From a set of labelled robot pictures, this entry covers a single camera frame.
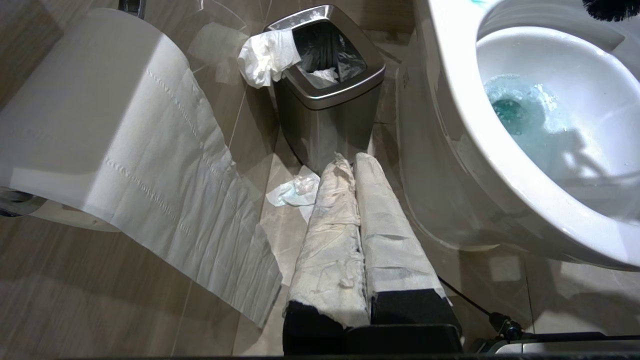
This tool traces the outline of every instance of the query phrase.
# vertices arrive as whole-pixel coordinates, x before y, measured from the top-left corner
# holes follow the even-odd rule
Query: toilet bowl
[[[639,270],[640,17],[600,22],[582,0],[414,9],[397,134],[420,229]]]

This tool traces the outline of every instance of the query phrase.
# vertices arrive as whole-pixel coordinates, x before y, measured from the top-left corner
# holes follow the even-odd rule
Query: black cable
[[[440,280],[441,283],[445,284],[445,286],[447,286],[449,289],[451,289],[451,291],[455,292],[456,294],[458,294],[458,296],[460,296],[461,298],[465,299],[465,301],[467,301],[469,304],[473,305],[476,309],[482,311],[486,316],[490,316],[491,313],[488,312],[487,310],[485,310],[483,307],[481,307],[480,305],[476,304],[473,300],[471,300],[470,298],[466,297],[464,294],[462,294],[460,291],[458,291],[456,288],[454,288],[453,286],[451,286],[448,282],[444,281],[443,278],[441,278],[438,275],[438,279]]]

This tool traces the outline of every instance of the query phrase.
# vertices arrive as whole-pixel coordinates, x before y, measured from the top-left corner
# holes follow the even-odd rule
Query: trash can
[[[300,161],[320,174],[334,152],[353,162],[367,151],[385,63],[336,6],[303,10],[265,30],[289,28],[302,60],[274,84],[280,124]]]

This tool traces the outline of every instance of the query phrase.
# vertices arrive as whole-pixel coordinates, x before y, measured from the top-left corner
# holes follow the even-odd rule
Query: tiled floor
[[[371,152],[406,209],[397,153],[394,75],[403,59],[408,34],[367,33],[387,63]],[[267,191],[291,180],[300,167],[280,133]],[[261,223],[283,273],[283,284],[288,286],[307,225],[296,208],[276,208],[268,201],[263,205]],[[442,278],[480,306],[511,316],[530,332],[640,334],[640,273],[562,263],[506,247],[458,252],[443,247],[415,226],[413,230]],[[484,314],[453,292],[449,295],[463,326],[466,349],[472,348],[477,340],[495,336]],[[285,295],[281,293],[262,332],[241,319],[234,355],[282,354],[284,300]]]

